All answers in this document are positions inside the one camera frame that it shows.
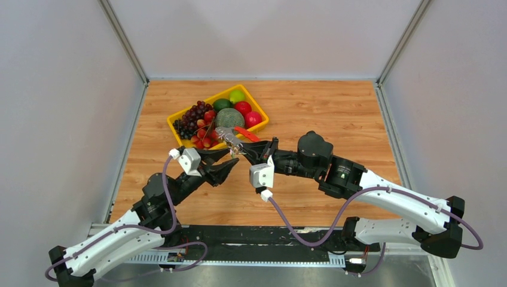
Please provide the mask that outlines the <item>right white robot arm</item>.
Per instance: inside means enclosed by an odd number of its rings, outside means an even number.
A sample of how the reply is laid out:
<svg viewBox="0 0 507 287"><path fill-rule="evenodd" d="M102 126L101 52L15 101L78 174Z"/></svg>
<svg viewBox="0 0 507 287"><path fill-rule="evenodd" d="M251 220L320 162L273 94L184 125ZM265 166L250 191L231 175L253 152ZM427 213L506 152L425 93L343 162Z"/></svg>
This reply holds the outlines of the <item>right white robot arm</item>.
<svg viewBox="0 0 507 287"><path fill-rule="evenodd" d="M465 202L425 196L394 184L363 165L338 157L333 145L310 131L301 136L295 151L278 147L277 139L240 143L239 151L250 162L250 182L269 203L274 175L314 179L318 189L347 203L354 200L397 214L397 219L347 218L341 241L348 249L374 243L405 243L442 258L455 258L463 246Z"/></svg>

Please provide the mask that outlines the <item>red key tag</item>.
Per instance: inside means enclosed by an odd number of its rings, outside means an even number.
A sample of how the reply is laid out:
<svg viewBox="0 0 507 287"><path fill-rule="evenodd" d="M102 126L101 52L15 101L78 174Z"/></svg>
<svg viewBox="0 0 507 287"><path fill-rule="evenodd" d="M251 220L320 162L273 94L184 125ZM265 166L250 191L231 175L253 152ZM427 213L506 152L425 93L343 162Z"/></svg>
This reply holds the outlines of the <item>red key tag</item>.
<svg viewBox="0 0 507 287"><path fill-rule="evenodd" d="M258 138L254 133L248 131L247 129L245 129L243 127L236 126L233 130L235 132L238 132L240 135L244 136L246 139L248 139L251 142L259 142L260 141L260 138Z"/></svg>

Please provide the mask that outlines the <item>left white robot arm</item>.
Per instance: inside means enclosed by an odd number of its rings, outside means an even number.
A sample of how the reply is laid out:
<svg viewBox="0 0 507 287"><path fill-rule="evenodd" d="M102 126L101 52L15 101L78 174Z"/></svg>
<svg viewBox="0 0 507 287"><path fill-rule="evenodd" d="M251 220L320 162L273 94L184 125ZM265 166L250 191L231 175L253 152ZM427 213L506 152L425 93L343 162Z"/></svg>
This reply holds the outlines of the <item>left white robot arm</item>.
<svg viewBox="0 0 507 287"><path fill-rule="evenodd" d="M151 175L143 196L118 220L94 236L65 248L49 251L51 266L44 276L59 286L93 286L128 259L149 249L177 247L183 239L175 207L204 183L217 187L239 162L218 161L228 148L169 151L160 173Z"/></svg>

